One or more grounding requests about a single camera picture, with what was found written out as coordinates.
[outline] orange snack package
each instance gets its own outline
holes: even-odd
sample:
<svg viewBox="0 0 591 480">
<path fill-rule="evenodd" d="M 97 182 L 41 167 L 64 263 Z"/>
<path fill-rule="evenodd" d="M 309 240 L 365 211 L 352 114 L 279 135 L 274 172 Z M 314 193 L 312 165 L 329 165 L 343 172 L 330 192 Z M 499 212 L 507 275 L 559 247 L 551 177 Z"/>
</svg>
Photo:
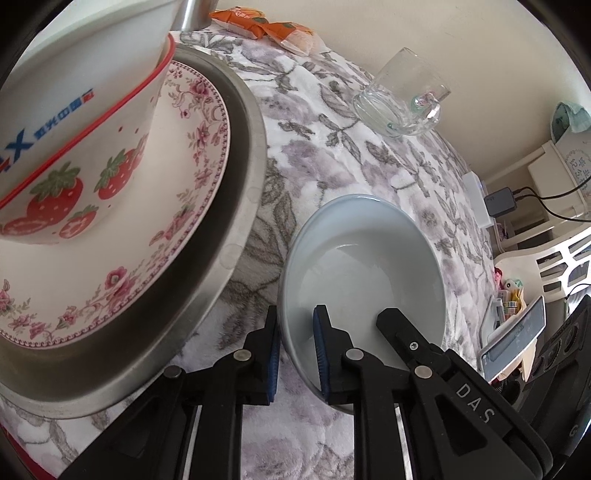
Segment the orange snack package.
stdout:
<svg viewBox="0 0 591 480">
<path fill-rule="evenodd" d="M 327 50 L 319 35 L 303 25 L 277 22 L 267 23 L 262 27 L 269 37 L 296 55 L 316 55 Z"/>
<path fill-rule="evenodd" d="M 230 32 L 257 40 L 265 35 L 261 24 L 268 23 L 260 10 L 247 7 L 232 7 L 209 14 L 211 19 Z"/>
</svg>

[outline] screw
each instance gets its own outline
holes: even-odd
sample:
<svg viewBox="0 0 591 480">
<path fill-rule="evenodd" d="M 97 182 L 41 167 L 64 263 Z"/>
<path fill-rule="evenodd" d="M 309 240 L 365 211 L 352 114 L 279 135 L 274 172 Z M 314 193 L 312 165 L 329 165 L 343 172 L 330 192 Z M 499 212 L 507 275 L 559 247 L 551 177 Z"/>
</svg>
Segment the screw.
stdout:
<svg viewBox="0 0 591 480">
<path fill-rule="evenodd" d="M 361 360 L 363 358 L 363 351 L 358 348 L 350 348 L 345 355 L 349 360 Z"/>
<path fill-rule="evenodd" d="M 419 365 L 417 368 L 414 369 L 414 373 L 419 378 L 431 378 L 433 375 L 433 370 L 425 365 Z"/>
<path fill-rule="evenodd" d="M 182 371 L 178 365 L 169 365 L 164 369 L 164 376 L 172 380 L 178 378 Z"/>
<path fill-rule="evenodd" d="M 234 352 L 234 359 L 238 360 L 239 362 L 246 362 L 247 360 L 250 360 L 252 357 L 252 353 L 250 350 L 244 350 L 244 348 L 240 349 L 240 350 L 236 350 Z"/>
</svg>

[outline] red strawberry print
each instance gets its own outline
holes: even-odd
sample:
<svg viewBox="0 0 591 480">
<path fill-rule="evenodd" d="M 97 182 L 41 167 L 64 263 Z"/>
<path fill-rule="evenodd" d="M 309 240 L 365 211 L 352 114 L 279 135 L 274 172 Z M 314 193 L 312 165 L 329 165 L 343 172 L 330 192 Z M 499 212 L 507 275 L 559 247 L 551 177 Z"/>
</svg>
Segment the red strawberry print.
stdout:
<svg viewBox="0 0 591 480">
<path fill-rule="evenodd" d="M 100 172 L 100 180 L 96 184 L 95 192 L 98 192 L 101 200 L 107 200 L 117 195 L 131 178 L 133 172 L 133 156 L 135 149 L 125 153 L 121 150 L 115 158 L 107 161 L 106 168 Z"/>
<path fill-rule="evenodd" d="M 68 222 L 61 227 L 60 233 L 58 234 L 62 238 L 72 238 L 73 236 L 79 235 L 92 223 L 92 220 L 96 217 L 98 207 L 89 205 L 81 212 L 76 212 Z"/>
<path fill-rule="evenodd" d="M 11 236 L 29 235 L 43 230 L 47 225 L 49 225 L 48 221 L 40 218 L 17 218 L 4 225 L 2 234 Z"/>
<path fill-rule="evenodd" d="M 47 225 L 60 223 L 75 207 L 82 194 L 82 181 L 77 176 L 80 168 L 70 162 L 59 170 L 49 172 L 47 178 L 31 189 L 35 198 L 27 206 L 27 218 L 46 220 Z"/>
</svg>

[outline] floral plate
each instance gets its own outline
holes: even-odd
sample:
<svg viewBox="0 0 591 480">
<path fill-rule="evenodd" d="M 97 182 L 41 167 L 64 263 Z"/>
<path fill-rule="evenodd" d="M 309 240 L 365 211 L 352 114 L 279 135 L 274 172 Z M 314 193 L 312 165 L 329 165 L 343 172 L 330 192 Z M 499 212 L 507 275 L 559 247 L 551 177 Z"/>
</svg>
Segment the floral plate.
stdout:
<svg viewBox="0 0 591 480">
<path fill-rule="evenodd" d="M 229 141 L 219 92 L 173 61 L 137 179 L 115 211 L 65 244 L 0 241 L 0 335 L 52 348 L 121 314 L 198 227 L 226 168 Z"/>
</svg>

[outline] green towel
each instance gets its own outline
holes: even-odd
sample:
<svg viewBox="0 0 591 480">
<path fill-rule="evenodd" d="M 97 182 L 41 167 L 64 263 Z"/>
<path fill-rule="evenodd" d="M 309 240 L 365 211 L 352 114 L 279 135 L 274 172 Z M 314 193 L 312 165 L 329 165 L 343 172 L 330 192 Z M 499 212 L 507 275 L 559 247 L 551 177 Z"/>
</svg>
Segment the green towel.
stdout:
<svg viewBox="0 0 591 480">
<path fill-rule="evenodd" d="M 575 134 L 584 132 L 591 128 L 591 116 L 578 103 L 560 102 L 556 106 L 550 125 L 552 142 L 560 140 L 569 127 Z"/>
</svg>

